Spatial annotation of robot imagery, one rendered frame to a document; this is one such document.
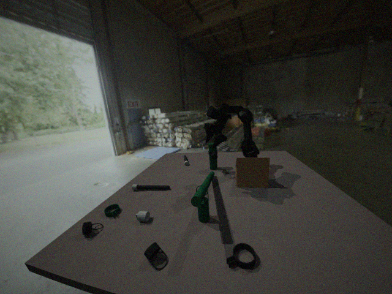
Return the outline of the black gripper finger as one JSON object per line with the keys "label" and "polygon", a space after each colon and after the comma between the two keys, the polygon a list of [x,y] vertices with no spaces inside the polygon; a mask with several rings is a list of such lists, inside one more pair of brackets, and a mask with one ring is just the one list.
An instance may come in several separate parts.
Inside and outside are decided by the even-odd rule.
{"label": "black gripper finger", "polygon": [[213,143],[213,145],[212,145],[212,149],[214,149],[217,145],[219,145],[220,143],[222,143],[222,142],[224,142],[224,141],[222,141],[222,140],[220,140],[220,139],[218,139],[218,138],[216,138],[216,137],[214,137],[214,139],[215,139],[215,141],[214,141],[214,143]]}
{"label": "black gripper finger", "polygon": [[206,141],[205,141],[205,143],[209,142],[209,140],[212,138],[213,135],[214,134],[209,133],[209,132],[206,131]]}

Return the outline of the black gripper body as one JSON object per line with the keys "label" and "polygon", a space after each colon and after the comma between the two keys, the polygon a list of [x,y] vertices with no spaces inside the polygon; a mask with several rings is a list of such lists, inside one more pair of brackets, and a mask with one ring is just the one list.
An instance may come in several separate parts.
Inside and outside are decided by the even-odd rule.
{"label": "black gripper body", "polygon": [[218,139],[222,140],[222,141],[226,141],[227,137],[222,134],[222,129],[225,128],[225,124],[223,124],[223,123],[221,123],[219,121],[216,121],[215,124],[216,123],[217,123],[217,130],[216,130],[216,132],[215,131],[213,132],[213,130],[207,130],[207,132],[215,134],[216,137]]}

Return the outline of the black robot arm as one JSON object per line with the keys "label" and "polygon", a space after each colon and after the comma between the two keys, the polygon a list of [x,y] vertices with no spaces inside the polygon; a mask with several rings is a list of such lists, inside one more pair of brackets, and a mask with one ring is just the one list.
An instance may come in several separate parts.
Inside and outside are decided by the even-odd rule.
{"label": "black robot arm", "polygon": [[[246,113],[240,116],[239,112],[241,111]],[[244,141],[241,142],[243,156],[258,157],[257,155],[259,154],[259,150],[255,145],[255,142],[252,140],[251,122],[253,120],[253,114],[249,109],[243,108],[242,106],[228,106],[228,104],[223,103],[217,108],[211,105],[206,115],[210,118],[217,119],[220,123],[226,124],[228,118],[232,119],[231,114],[227,113],[236,113],[241,122],[243,122]],[[204,129],[216,132],[217,123],[205,123]]]}

